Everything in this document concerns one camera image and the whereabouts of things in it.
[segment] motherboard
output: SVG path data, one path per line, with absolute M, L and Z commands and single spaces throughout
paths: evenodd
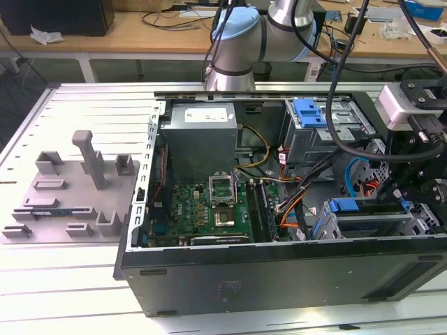
M 277 185 L 232 180 L 211 182 L 211 187 L 175 184 L 169 216 L 148 223 L 148 246 L 272 241 L 277 234 L 273 216 L 280 199 Z

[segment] wooden table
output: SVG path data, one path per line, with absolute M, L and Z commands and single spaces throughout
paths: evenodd
M 326 10 L 340 10 L 342 14 L 348 13 L 352 7 L 359 6 L 361 0 L 352 3 L 334 3 L 321 1 Z M 396 4 L 372 0 L 371 5 L 381 7 L 396 7 Z M 174 17 L 161 18 L 158 24 L 176 24 L 189 21 L 191 18 Z M 190 31 L 163 31 L 143 24 L 139 13 L 115 13 L 115 22 L 104 37 L 64 36 L 65 41 L 52 45 L 40 45 L 29 36 L 11 36 L 5 27 L 1 27 L 9 41 L 28 58 L 58 58 L 77 59 L 86 82 L 95 82 L 96 74 L 91 67 L 92 59 L 169 59 L 169 60 L 203 60 L 210 46 L 211 19 L 202 23 L 197 22 L 197 29 Z M 420 23 L 437 26 L 438 22 Z M 332 25 L 343 29 L 343 23 L 333 22 Z M 356 46 L 348 58 L 349 63 L 362 64 L 410 64 L 430 61 L 423 46 L 416 37 L 411 40 L 385 40 L 379 31 L 382 24 L 367 23 Z M 335 37 L 344 36 L 335 32 Z M 318 46 L 326 54 L 330 51 L 328 37 L 323 34 Z M 438 48 L 440 53 L 447 57 L 447 45 Z M 0 39 L 0 57 L 16 57 L 3 39 Z M 323 60 L 311 54 L 303 61 L 309 62 L 307 80 L 314 80 Z M 137 63 L 139 73 L 142 73 L 141 62 Z

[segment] blue clip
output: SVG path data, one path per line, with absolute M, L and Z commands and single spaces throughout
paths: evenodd
M 333 213 L 337 213 L 337 212 L 340 210 L 340 208 L 338 207 L 337 201 L 334 200 L 334 199 L 332 199 L 332 200 L 329 202 L 329 207 L 330 207 L 330 210 L 331 210 Z
M 402 198 L 399 199 L 399 202 L 400 202 L 400 204 L 402 205 L 402 207 L 404 207 L 404 209 L 405 209 L 406 211 L 409 211 L 409 210 L 410 210 L 410 208 L 411 208 L 411 202 L 406 201 L 406 200 L 404 200 L 404 199 L 402 199 Z
M 353 198 L 332 199 L 329 206 L 333 213 L 338 211 L 359 211 L 357 202 Z
M 326 120 L 321 115 L 321 109 L 312 99 L 293 99 L 295 114 L 301 119 L 303 128 L 326 128 Z
M 316 232 L 318 232 L 318 229 L 320 228 L 320 226 L 321 226 L 321 219 L 318 220 L 318 222 L 316 223 L 314 229 L 312 230 L 312 233 L 311 233 L 312 238 L 315 237 L 315 234 L 316 234 Z

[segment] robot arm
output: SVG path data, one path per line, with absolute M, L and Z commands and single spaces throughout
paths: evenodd
M 295 23 L 301 34 L 314 43 L 316 24 L 311 10 L 313 0 L 299 0 Z M 309 50 L 296 37 L 291 26 L 293 0 L 276 0 L 267 16 L 255 8 L 236 7 L 225 23 L 214 62 L 207 68 L 207 91 L 254 90 L 251 71 L 255 61 L 297 61 Z M 223 24 L 222 12 L 213 38 Z

